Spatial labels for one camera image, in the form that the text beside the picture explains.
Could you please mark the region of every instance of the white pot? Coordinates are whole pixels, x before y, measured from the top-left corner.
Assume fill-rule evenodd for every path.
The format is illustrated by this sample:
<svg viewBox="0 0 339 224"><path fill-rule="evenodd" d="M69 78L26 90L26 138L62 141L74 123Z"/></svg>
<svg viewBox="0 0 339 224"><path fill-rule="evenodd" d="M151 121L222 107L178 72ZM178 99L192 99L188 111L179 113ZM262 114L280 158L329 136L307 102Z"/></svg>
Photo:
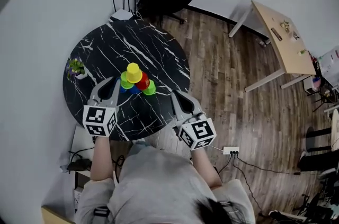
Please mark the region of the white pot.
<svg viewBox="0 0 339 224"><path fill-rule="evenodd" d="M75 78L77 78L78 80L82 80L82 79L86 78L87 76L88 76L88 74L85 72L85 74L76 75Z"/></svg>

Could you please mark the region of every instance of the power strip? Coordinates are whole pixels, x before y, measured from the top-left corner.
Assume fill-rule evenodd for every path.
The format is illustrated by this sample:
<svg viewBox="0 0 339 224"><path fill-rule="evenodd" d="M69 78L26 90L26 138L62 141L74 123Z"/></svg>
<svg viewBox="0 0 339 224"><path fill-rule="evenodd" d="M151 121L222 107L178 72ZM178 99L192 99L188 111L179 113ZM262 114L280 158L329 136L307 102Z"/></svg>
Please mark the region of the power strip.
<svg viewBox="0 0 339 224"><path fill-rule="evenodd" d="M229 154L231 154L231 151L239 152L239 147L224 147L222 154L229 155Z"/></svg>

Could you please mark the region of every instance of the small potted plant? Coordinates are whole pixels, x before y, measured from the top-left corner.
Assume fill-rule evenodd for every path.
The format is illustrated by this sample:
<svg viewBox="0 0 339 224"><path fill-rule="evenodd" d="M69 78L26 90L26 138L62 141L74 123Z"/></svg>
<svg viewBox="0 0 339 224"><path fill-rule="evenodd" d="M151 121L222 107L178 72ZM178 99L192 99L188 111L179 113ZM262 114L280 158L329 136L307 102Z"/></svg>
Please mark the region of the small potted plant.
<svg viewBox="0 0 339 224"><path fill-rule="evenodd" d="M69 60L67 62L66 70L67 70L68 80L70 80L72 76L75 76L75 78L79 80L87 77L84 64L79 58L74 58L74 59Z"/></svg>

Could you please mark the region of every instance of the green cup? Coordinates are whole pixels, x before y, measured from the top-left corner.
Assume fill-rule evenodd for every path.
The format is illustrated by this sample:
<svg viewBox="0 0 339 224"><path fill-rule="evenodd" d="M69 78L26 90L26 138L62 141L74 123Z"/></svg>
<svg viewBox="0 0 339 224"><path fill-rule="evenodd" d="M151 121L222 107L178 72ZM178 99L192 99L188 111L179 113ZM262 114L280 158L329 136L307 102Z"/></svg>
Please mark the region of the green cup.
<svg viewBox="0 0 339 224"><path fill-rule="evenodd" d="M120 85L122 88L124 89L130 89L134 86L134 84L130 83L127 81L126 79L126 71L124 71L121 75L120 75Z"/></svg>
<svg viewBox="0 0 339 224"><path fill-rule="evenodd" d="M142 92L144 94L146 94L147 96L151 96L151 95L155 94L155 84L154 84L153 80L149 81L149 87Z"/></svg>

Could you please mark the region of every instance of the wooden floor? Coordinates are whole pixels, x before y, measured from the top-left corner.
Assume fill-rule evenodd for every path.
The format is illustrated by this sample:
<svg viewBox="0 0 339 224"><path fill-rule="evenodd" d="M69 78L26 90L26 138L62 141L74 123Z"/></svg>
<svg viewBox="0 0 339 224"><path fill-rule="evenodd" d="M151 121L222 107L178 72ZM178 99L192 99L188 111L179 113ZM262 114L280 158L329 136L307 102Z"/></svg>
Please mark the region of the wooden floor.
<svg viewBox="0 0 339 224"><path fill-rule="evenodd" d="M263 168L297 171L307 128L330 125L323 113L326 105L312 113L315 98L306 96L302 82L281 90L280 85L291 80L289 75L245 93L246 86L279 69L273 48L260 47L256 42L259 38L243 28L230 39L228 31L233 26L215 18L188 10L183 10L181 17L187 18L187 24L165 18L163 28L178 40L189 58L189 92L214 121L217 138L213 145L240 146L242 160ZM190 155L170 127L148 140L157 148ZM218 170L226 164L228 157L220 151L208 147L207 152ZM244 171L264 214L271 210L292 212L301 205L302 194L313 196L319 189L315 175L264 172L238 160L235 164ZM249 193L243 175L231 163L221 177L224 182L240 179ZM250 200L258 215L258 206L252 197ZM270 220L257 217L257 222Z"/></svg>

